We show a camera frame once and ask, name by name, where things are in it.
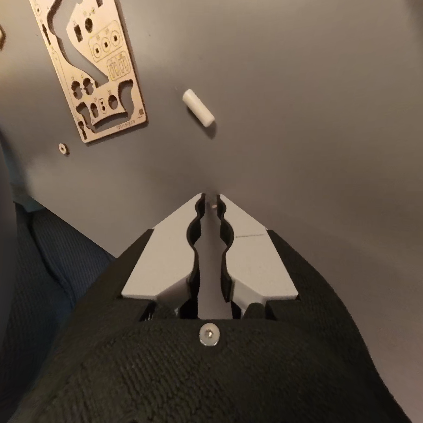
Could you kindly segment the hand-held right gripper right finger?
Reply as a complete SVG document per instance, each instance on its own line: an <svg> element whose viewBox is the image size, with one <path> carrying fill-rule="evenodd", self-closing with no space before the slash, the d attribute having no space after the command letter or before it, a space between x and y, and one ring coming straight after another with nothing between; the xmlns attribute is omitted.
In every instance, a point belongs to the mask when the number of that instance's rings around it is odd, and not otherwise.
<svg viewBox="0 0 423 423"><path fill-rule="evenodd" d="M295 300L296 289L267 228L220 194L217 196L219 235L225 243L220 284L234 318L251 304Z"/></svg>

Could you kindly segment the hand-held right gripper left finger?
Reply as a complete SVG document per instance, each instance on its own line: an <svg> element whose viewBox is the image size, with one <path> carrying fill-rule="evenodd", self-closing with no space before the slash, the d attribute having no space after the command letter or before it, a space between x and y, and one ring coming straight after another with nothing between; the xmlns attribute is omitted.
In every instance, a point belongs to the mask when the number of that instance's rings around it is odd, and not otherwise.
<svg viewBox="0 0 423 423"><path fill-rule="evenodd" d="M154 226L121 295L163 304L181 318L198 318L200 268L195 243L206 196L199 193Z"/></svg>

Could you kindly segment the laser-cut plywood parts sheet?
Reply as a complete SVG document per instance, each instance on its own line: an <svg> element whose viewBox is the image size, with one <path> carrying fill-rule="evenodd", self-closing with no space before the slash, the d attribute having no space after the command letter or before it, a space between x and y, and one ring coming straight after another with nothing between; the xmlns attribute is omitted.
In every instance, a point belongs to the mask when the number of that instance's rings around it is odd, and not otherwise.
<svg viewBox="0 0 423 423"><path fill-rule="evenodd" d="M66 26L77 52L107 77L99 85L71 64L53 29L60 1L30 1L38 27L85 144L148 122L116 1L80 1Z"/></svg>

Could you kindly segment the person's blue trousers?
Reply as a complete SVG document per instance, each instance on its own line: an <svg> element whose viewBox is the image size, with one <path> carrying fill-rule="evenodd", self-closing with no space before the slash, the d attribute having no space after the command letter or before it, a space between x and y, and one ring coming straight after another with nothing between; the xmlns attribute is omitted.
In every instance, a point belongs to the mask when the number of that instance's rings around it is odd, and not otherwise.
<svg viewBox="0 0 423 423"><path fill-rule="evenodd" d="M37 378L66 318L115 257L47 209L17 214L17 275L1 348L1 409Z"/></svg>

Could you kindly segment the white wax cylinder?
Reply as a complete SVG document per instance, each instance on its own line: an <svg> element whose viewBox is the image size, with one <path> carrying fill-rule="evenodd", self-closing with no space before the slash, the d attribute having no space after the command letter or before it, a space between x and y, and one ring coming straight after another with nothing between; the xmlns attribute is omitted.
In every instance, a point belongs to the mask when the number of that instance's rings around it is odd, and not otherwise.
<svg viewBox="0 0 423 423"><path fill-rule="evenodd" d="M199 120L203 127L208 128L215 122L214 115L198 98L192 89L188 89L183 93L182 101Z"/></svg>

